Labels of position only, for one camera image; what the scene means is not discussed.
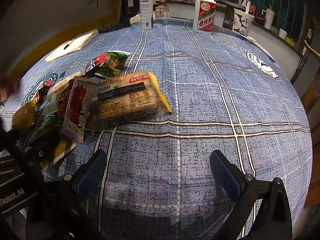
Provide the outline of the white paper cup black print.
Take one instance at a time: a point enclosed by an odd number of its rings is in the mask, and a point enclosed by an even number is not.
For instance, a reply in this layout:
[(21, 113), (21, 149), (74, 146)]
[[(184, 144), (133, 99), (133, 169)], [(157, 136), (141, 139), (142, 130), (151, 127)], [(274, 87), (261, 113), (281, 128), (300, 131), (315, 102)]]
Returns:
[(242, 10), (234, 9), (232, 31), (246, 37), (252, 25), (254, 16)]

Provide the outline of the small clear liquor bottle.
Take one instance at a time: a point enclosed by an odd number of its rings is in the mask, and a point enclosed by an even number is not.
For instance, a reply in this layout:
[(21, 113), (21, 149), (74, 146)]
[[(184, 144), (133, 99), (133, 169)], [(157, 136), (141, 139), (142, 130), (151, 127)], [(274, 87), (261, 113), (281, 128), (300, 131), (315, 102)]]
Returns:
[(155, 7), (155, 18), (169, 18), (169, 8), (165, 0), (159, 0), (159, 5)]

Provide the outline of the white red snack packet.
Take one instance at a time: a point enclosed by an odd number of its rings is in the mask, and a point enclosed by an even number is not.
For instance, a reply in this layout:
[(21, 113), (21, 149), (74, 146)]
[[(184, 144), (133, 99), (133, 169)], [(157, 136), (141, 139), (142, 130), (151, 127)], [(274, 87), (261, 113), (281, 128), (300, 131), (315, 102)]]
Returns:
[(98, 80), (75, 77), (67, 102), (63, 132), (79, 143), (84, 143), (84, 133), (89, 109), (97, 88)]

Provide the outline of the white pump dispenser bottle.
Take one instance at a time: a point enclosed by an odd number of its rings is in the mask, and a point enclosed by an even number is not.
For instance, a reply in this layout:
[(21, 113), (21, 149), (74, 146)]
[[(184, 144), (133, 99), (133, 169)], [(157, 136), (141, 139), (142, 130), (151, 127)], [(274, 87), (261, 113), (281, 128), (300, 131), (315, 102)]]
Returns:
[(242, 0), (242, 7), (245, 8), (245, 13), (249, 13), (249, 8), (251, 6), (251, 0)]

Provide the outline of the white notepad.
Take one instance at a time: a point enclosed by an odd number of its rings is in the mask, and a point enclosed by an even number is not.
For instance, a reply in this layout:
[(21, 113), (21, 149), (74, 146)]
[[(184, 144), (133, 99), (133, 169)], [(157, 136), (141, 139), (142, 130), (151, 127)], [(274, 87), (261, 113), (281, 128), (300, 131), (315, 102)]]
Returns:
[(90, 32), (85, 33), (82, 36), (78, 36), (75, 38), (75, 41), (72, 42), (72, 44), (67, 49), (64, 49), (64, 47), (68, 41), (61, 44), (49, 56), (46, 57), (45, 61), (52, 62), (55, 59), (58, 59), (62, 56), (81, 50), (97, 34), (98, 34), (98, 30), (94, 29)]

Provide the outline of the white plastic lotion bottle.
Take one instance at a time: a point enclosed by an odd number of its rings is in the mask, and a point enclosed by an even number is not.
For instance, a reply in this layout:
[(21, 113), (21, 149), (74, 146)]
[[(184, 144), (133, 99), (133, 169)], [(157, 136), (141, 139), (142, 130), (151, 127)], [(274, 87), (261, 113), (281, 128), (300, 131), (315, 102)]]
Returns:
[(143, 30), (152, 28), (153, 0), (139, 0), (140, 22)]

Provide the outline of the black electric kettle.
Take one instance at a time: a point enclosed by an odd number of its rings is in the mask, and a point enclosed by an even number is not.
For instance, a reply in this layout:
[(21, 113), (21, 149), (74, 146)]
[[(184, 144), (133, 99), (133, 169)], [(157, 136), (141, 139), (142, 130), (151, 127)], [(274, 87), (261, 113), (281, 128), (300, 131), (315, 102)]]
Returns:
[(98, 33), (108, 33), (127, 28), (131, 25), (130, 20), (139, 13), (139, 0), (121, 0), (119, 22), (98, 29)]

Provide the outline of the white red liquor bottle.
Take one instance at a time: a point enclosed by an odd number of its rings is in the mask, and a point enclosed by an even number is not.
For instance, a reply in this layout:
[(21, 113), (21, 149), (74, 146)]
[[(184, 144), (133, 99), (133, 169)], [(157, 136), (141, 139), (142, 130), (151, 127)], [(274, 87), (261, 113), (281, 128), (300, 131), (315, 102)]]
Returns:
[(216, 12), (215, 0), (196, 0), (193, 30), (197, 33), (211, 34)]

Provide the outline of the tan cracker packet yellow edge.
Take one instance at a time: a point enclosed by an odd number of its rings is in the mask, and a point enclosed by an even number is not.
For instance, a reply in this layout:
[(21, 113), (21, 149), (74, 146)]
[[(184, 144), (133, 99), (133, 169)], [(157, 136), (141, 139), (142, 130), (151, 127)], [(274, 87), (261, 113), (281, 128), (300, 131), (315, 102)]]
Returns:
[(172, 113), (154, 74), (135, 72), (120, 75), (100, 83), (86, 126), (92, 131), (110, 128), (161, 109)]

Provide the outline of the green red snack packet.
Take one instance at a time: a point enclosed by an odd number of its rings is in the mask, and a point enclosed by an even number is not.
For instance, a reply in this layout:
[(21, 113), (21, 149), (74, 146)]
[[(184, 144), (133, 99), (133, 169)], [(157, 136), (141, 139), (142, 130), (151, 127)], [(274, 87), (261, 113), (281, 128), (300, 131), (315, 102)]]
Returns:
[(85, 77), (98, 76), (109, 79), (121, 74), (127, 58), (131, 53), (120, 50), (109, 50), (95, 57), (85, 68)]

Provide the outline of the blue plaid tablecloth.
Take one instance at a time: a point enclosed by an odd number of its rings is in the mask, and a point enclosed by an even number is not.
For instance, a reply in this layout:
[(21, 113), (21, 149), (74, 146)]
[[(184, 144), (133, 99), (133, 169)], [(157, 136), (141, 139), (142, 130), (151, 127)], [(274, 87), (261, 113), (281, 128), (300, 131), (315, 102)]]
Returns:
[(107, 170), (89, 215), (106, 239), (211, 239), (234, 204), (216, 185), (209, 158), (220, 150), (260, 180), (282, 179), (296, 221), (312, 170), (309, 122), (281, 68), (264, 51), (228, 31), (196, 33), (184, 20), (159, 20), (98, 34), (81, 51), (38, 61), (1, 110), (12, 115), (44, 81), (60, 81), (109, 50), (129, 53), (123, 73), (152, 72), (172, 109), (85, 132), (62, 163), (45, 173), (73, 173), (96, 149)]

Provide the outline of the yellow cardboard tray box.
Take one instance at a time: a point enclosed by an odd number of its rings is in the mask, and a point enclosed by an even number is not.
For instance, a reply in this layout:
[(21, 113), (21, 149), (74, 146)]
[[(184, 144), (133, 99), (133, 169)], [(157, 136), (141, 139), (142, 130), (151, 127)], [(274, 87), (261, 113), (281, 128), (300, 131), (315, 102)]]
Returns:
[(63, 42), (119, 21), (121, 0), (1, 0), (1, 79), (22, 77)]

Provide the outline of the golden yellow snack packet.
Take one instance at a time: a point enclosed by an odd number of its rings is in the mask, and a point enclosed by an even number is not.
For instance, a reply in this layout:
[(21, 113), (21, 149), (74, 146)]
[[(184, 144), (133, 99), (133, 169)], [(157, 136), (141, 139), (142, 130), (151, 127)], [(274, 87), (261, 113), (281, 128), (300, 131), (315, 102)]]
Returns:
[(38, 102), (37, 98), (26, 103), (12, 116), (12, 129), (28, 130), (35, 124), (35, 107)]

